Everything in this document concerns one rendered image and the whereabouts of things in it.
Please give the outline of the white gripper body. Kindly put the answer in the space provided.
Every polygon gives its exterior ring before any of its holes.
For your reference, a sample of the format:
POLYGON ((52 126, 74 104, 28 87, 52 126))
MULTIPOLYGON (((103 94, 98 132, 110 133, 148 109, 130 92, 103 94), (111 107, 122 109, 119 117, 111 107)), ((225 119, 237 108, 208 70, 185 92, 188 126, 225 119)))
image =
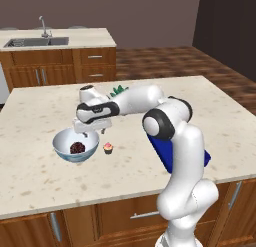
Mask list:
POLYGON ((73 119, 73 127, 76 133, 87 133, 96 130, 106 129, 112 126, 112 122, 109 118, 95 120, 90 124, 81 122, 79 119, 73 119))

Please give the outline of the dark chocolate cake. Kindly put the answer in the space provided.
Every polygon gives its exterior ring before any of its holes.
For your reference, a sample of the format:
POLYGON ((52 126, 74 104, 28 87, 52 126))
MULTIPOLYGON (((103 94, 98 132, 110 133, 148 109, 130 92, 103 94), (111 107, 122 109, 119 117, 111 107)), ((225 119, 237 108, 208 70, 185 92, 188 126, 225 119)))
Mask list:
POLYGON ((83 153, 85 151, 85 146, 81 142, 74 142, 70 147, 71 154, 83 153))

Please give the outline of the pale blue bowl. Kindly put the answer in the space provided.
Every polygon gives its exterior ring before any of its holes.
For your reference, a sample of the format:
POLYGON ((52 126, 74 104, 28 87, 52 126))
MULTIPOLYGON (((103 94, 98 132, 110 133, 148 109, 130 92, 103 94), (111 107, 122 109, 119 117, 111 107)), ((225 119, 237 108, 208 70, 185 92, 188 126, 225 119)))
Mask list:
POLYGON ((85 138, 83 133, 76 133, 73 128, 67 128, 57 133, 53 139, 55 152, 64 160, 69 162, 83 162, 89 159, 96 151, 99 144, 99 135, 92 131, 87 133, 85 138), (83 153, 71 154, 70 147, 74 142, 81 142, 85 146, 83 153))

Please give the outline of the blue tray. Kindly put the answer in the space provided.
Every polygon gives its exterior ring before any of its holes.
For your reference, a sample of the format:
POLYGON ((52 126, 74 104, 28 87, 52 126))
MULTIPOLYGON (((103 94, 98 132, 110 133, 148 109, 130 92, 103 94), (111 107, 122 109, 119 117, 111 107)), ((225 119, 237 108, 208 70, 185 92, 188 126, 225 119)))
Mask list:
POLYGON ((148 136, 148 139, 167 171, 175 177, 187 176, 190 173, 201 177, 204 165, 211 160, 211 156, 204 149, 200 132, 184 133, 172 140, 160 140, 153 136, 148 136))

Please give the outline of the green leafy plant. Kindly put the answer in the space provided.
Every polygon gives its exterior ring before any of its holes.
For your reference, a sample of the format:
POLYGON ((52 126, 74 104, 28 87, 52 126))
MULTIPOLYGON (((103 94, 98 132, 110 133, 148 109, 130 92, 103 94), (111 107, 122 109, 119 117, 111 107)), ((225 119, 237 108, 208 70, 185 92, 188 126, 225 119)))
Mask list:
POLYGON ((124 92, 125 90, 129 89, 129 87, 123 88, 121 85, 119 85, 117 88, 113 88, 113 91, 110 93, 111 97, 115 97, 118 94, 124 92))

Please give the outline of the wooden cupboard run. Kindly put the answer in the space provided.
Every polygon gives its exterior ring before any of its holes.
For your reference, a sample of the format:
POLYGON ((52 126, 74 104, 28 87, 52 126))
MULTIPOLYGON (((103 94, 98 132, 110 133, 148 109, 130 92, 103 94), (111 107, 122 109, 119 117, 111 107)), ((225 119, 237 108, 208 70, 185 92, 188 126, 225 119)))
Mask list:
POLYGON ((0 51, 0 63, 9 91, 116 79, 115 47, 0 51))

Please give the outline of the wooden drawer front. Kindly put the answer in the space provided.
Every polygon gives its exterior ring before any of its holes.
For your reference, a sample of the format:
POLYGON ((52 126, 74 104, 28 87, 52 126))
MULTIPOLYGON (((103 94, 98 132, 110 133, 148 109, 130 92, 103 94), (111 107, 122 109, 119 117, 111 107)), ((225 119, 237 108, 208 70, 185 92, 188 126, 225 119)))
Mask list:
POLYGON ((134 237, 163 230, 167 221, 160 215, 142 217, 142 214, 157 210, 156 199, 156 195, 150 195, 99 204, 99 239, 134 237))

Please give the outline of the white appliance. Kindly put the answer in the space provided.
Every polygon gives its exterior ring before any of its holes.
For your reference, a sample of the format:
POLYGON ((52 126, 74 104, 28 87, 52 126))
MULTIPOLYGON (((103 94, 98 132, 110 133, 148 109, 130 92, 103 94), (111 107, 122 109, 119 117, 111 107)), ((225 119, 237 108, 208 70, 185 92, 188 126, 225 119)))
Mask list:
POLYGON ((9 95, 10 91, 5 79, 2 65, 0 63, 0 104, 5 104, 9 95))

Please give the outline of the steel sink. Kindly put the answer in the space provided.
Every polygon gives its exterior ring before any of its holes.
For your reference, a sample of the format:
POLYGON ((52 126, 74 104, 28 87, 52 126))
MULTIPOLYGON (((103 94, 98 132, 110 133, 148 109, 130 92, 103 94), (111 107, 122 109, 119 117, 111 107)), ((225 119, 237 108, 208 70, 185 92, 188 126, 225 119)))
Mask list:
POLYGON ((51 37, 51 38, 16 38, 10 39, 4 47, 32 47, 32 46, 58 46, 67 45, 68 37, 51 37))

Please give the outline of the silver tap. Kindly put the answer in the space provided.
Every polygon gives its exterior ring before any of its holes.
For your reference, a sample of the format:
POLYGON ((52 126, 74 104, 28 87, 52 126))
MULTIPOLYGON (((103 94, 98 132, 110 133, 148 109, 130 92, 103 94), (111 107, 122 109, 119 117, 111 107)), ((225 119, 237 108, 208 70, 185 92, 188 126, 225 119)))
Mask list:
POLYGON ((49 33, 47 32, 46 25, 45 25, 45 22, 44 22, 44 18, 43 18, 42 15, 39 16, 39 21, 42 23, 42 29, 43 29, 43 33, 42 33, 41 36, 43 38, 50 38, 50 37, 52 37, 51 31, 49 33))

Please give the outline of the wooden cupboard door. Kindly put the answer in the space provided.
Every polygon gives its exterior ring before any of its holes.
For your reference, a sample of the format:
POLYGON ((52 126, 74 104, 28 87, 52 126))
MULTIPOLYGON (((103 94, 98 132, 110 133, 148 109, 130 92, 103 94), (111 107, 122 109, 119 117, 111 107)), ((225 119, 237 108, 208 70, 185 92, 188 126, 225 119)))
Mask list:
POLYGON ((55 212, 61 242, 53 232, 50 213, 0 220, 0 247, 71 247, 62 212, 55 212))
POLYGON ((256 178, 242 181, 237 199, 229 210, 228 203, 234 190, 221 210, 216 226, 216 247, 256 244, 256 178))

